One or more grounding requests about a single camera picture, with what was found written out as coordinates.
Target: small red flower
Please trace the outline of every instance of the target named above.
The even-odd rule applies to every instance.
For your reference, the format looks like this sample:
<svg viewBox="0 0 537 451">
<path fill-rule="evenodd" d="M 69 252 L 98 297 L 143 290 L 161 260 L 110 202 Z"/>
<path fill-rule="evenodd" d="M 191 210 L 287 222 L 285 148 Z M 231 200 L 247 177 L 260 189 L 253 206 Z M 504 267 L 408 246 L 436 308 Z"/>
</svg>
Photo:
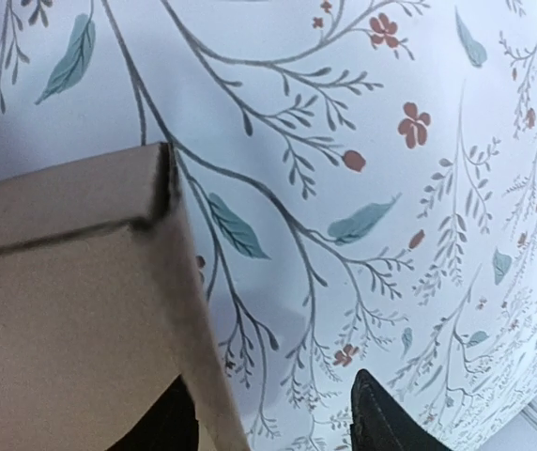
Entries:
<svg viewBox="0 0 537 451">
<path fill-rule="evenodd" d="M 414 249 L 419 244 L 421 244 L 421 241 L 425 238 L 425 231 L 423 229 L 419 230 L 410 240 L 410 243 L 408 244 L 408 249 Z"/>
<path fill-rule="evenodd" d="M 408 116 L 400 121 L 398 132 L 407 137 L 408 148 L 423 146 L 427 142 L 427 127 L 431 124 L 431 116 L 428 113 L 419 114 L 417 105 L 407 102 L 404 105 L 404 112 Z"/>
<path fill-rule="evenodd" d="M 327 14 L 330 14 L 331 8 L 333 8 L 333 5 L 329 3 L 327 0 L 325 0 L 323 3 L 321 3 L 321 7 Z"/>
<path fill-rule="evenodd" d="M 528 113 L 525 116 L 525 120 L 528 123 L 528 129 L 532 129 L 535 126 L 535 111 L 533 110 L 533 108 L 530 108 L 528 110 Z"/>
<path fill-rule="evenodd" d="M 197 264 L 197 268 L 200 270 L 200 279 L 202 279 L 202 283 L 204 283 L 204 274 L 202 273 L 202 270 L 206 266 L 206 261 L 202 256 L 195 256 L 195 263 Z"/>
<path fill-rule="evenodd" d="M 391 49 L 398 47 L 400 41 L 394 36 L 398 31 L 398 24 L 396 22 L 390 22 L 388 16 L 381 13 L 377 17 L 372 17 L 369 24 L 374 32 L 371 35 L 371 42 L 374 46 L 385 42 Z"/>
<path fill-rule="evenodd" d="M 359 347 L 353 347 L 349 343 L 342 350 L 335 352 L 334 365 L 348 366 L 352 363 L 352 356 L 359 351 Z"/>
<path fill-rule="evenodd" d="M 353 171 L 360 172 L 366 165 L 366 160 L 356 150 L 347 150 L 342 157 L 345 166 Z"/>
<path fill-rule="evenodd" d="M 423 424 L 428 425 L 429 423 L 433 423 L 435 419 L 436 419 L 436 416 L 433 415 L 432 413 L 429 413 L 427 415 L 427 418 L 425 418 L 425 421 L 423 422 Z"/>
</svg>

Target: leaf pattern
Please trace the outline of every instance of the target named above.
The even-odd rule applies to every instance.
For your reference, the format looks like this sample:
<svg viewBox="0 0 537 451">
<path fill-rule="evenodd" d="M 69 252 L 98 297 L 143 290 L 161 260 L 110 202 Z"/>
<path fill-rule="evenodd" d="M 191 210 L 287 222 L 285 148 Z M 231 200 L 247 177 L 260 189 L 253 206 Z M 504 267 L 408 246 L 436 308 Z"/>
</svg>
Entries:
<svg viewBox="0 0 537 451">
<path fill-rule="evenodd" d="M 537 2 L 56 3 L 0 0 L 0 167 L 173 143 L 254 451 L 351 449 L 360 367 L 458 451 L 537 395 Z"/>
<path fill-rule="evenodd" d="M 375 225 L 391 210 L 400 194 L 387 204 L 369 204 L 351 216 L 331 223 L 327 229 L 337 245 L 350 244 L 365 237 Z"/>
<path fill-rule="evenodd" d="M 485 340 L 487 340 L 488 335 L 484 331 L 478 331 L 475 334 L 471 336 L 471 338 L 468 340 L 467 348 L 472 348 L 474 346 L 479 345 L 480 343 L 483 343 Z"/>
<path fill-rule="evenodd" d="M 465 48 L 468 60 L 474 67 L 480 68 L 487 61 L 487 51 L 480 42 L 471 36 L 467 26 L 458 14 L 458 10 L 456 11 L 456 31 Z"/>
<path fill-rule="evenodd" d="M 412 329 L 406 327 L 402 332 L 402 345 L 404 346 L 404 354 L 402 358 L 406 357 L 410 347 L 412 346 Z"/>
<path fill-rule="evenodd" d="M 93 20 L 86 14 L 78 15 L 70 34 L 69 47 L 55 65 L 35 105 L 39 105 L 53 94 L 59 94 L 75 86 L 83 79 L 91 61 L 95 42 L 96 26 Z"/>
<path fill-rule="evenodd" d="M 262 248 L 253 229 L 233 213 L 217 194 L 208 196 L 212 219 L 222 235 L 243 256 L 250 258 L 269 258 Z"/>
<path fill-rule="evenodd" d="M 504 279 L 504 276 L 511 269 L 513 259 L 510 256 L 501 254 L 498 249 L 494 252 L 494 259 L 492 264 L 494 265 L 494 283 L 500 285 L 500 282 Z"/>
</svg>

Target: cardboard flap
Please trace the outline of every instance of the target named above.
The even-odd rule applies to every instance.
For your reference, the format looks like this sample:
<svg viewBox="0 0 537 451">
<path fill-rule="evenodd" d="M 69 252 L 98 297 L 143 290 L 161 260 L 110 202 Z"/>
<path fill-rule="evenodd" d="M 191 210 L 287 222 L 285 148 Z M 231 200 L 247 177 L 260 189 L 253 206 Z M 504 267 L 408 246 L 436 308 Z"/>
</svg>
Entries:
<svg viewBox="0 0 537 451">
<path fill-rule="evenodd" d="M 166 211 L 168 146 L 130 148 L 0 181 L 0 253 Z"/>
</svg>

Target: cardboard box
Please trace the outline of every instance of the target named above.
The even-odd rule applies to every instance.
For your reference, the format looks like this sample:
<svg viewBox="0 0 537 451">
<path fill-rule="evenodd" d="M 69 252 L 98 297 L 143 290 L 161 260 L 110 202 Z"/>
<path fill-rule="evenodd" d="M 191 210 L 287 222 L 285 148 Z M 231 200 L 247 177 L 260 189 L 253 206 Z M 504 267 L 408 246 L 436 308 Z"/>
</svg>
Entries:
<svg viewBox="0 0 537 451">
<path fill-rule="evenodd" d="M 0 451 L 105 450 L 182 374 L 244 451 L 167 145 L 0 182 Z"/>
</svg>

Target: flower pattern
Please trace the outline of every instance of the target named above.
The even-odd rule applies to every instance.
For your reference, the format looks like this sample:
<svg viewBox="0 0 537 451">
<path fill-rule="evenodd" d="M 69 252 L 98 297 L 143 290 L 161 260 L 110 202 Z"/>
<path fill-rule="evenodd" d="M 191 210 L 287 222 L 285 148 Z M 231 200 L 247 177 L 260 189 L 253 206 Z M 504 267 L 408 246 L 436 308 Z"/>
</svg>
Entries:
<svg viewBox="0 0 537 451">
<path fill-rule="evenodd" d="M 406 137 L 408 148 L 415 148 L 417 144 L 424 146 L 427 142 L 427 127 L 431 125 L 431 116 L 420 113 L 417 105 L 412 102 L 404 104 L 407 118 L 402 119 L 398 125 L 398 132 Z"/>
<path fill-rule="evenodd" d="M 384 13 L 379 14 L 378 17 L 371 18 L 371 42 L 377 46 L 382 43 L 386 43 L 391 49 L 395 49 L 400 44 L 400 41 L 395 36 L 398 31 L 398 24 L 396 22 L 390 22 L 388 16 Z"/>
<path fill-rule="evenodd" d="M 454 451 L 533 399 L 537 0 L 55 3 L 0 0 L 0 178 L 174 144 L 254 451 L 349 450 L 360 367 Z"/>
<path fill-rule="evenodd" d="M 348 366 L 352 363 L 352 357 L 358 354 L 359 347 L 352 346 L 349 343 L 342 350 L 335 352 L 334 365 Z"/>
</svg>

